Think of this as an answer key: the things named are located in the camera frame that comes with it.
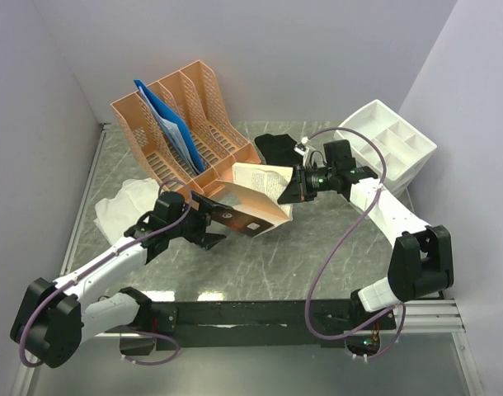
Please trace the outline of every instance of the white storage box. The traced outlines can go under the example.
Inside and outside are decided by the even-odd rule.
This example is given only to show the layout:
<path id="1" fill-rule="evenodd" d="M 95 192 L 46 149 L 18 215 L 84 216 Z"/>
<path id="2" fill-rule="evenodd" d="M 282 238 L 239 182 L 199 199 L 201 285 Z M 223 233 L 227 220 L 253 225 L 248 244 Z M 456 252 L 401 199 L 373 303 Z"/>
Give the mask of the white storage box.
<path id="1" fill-rule="evenodd" d="M 357 130 L 378 146 L 388 168 L 384 185 L 395 196 L 402 194 L 436 149 L 436 144 L 379 100 L 363 106 L 340 126 Z M 348 139 L 356 161 L 382 175 L 378 155 L 364 140 L 343 131 L 337 131 L 335 139 Z"/>

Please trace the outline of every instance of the wall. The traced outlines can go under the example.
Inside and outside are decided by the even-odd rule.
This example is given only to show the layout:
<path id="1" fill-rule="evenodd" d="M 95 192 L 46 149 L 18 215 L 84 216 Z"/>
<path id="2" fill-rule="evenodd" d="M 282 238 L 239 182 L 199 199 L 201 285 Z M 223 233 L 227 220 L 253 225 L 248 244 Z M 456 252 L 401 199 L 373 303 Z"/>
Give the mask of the wall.
<path id="1" fill-rule="evenodd" d="M 452 233 L 457 299 L 488 395 L 503 395 L 503 0 L 459 0 L 401 114 L 439 148 L 417 211 Z"/>
<path id="2" fill-rule="evenodd" d="M 59 274 L 98 131 L 32 2 L 0 0 L 0 395 L 13 319 L 32 280 Z"/>
<path id="3" fill-rule="evenodd" d="M 197 59 L 234 120 L 398 110 L 455 0 L 33 0 L 100 121 L 110 103 Z"/>

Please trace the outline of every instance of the white towel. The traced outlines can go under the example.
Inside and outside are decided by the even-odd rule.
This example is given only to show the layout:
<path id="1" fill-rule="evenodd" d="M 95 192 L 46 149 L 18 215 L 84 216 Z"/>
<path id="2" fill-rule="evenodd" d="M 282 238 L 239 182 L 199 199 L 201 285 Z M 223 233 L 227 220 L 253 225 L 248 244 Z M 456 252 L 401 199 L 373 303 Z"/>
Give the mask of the white towel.
<path id="1" fill-rule="evenodd" d="M 96 204 L 94 224 L 112 245 L 141 215 L 154 208 L 157 196 L 158 183 L 153 179 L 125 180 L 114 198 Z"/>

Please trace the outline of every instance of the gray marble surface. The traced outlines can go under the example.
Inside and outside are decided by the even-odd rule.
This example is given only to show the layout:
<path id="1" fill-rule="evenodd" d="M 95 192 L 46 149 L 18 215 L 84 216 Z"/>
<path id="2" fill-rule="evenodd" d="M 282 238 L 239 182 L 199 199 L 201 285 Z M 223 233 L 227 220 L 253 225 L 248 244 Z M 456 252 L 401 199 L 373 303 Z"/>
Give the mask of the gray marble surface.
<path id="1" fill-rule="evenodd" d="M 251 141 L 263 133 L 290 134 L 300 140 L 315 130 L 337 122 L 242 122 L 236 128 Z M 318 136 L 319 147 L 332 132 Z M 146 178 L 134 159 L 118 125 L 106 132 L 88 209 L 81 223 L 72 270 L 89 262 L 110 245 L 96 228 L 94 205 L 113 198 L 126 179 Z M 411 208 L 409 195 L 401 201 Z M 358 213 L 343 197 L 321 193 L 314 202 L 294 206 L 294 221 L 249 238 L 214 224 L 215 233 L 228 238 L 208 252 L 184 240 L 171 241 L 167 251 L 145 268 L 124 278 L 110 292 L 133 287 L 155 300 L 197 299 L 302 299 L 312 278 L 337 239 Z M 383 234 L 365 220 L 333 257 L 315 293 L 316 298 L 348 298 L 352 290 L 386 275 L 391 246 Z"/>

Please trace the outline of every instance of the blue folder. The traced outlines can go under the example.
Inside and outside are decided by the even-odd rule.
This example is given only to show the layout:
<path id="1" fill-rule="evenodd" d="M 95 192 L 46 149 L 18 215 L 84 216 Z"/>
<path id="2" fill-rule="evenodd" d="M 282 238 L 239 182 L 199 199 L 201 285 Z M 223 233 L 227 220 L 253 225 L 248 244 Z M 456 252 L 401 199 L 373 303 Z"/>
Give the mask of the blue folder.
<path id="1" fill-rule="evenodd" d="M 200 170 L 201 172 L 205 171 L 204 164 L 202 163 L 202 158 L 200 157 L 200 154 L 195 147 L 195 143 L 193 143 L 193 138 L 191 138 L 189 128 L 182 120 L 182 118 L 176 115 L 176 113 L 171 110 L 171 108 L 169 108 L 169 106 L 167 106 L 163 101 L 161 101 L 159 97 L 152 93 L 149 88 L 145 87 L 145 84 L 143 84 L 143 82 L 141 82 L 140 80 L 134 80 L 134 83 L 136 84 L 136 87 L 142 88 L 145 96 L 151 101 L 154 109 L 162 118 L 165 118 L 166 120 L 169 120 L 172 123 L 178 125 L 178 129 L 182 135 L 182 138 L 184 139 L 184 142 L 186 143 L 189 155 L 191 156 L 191 160 L 198 170 Z"/>

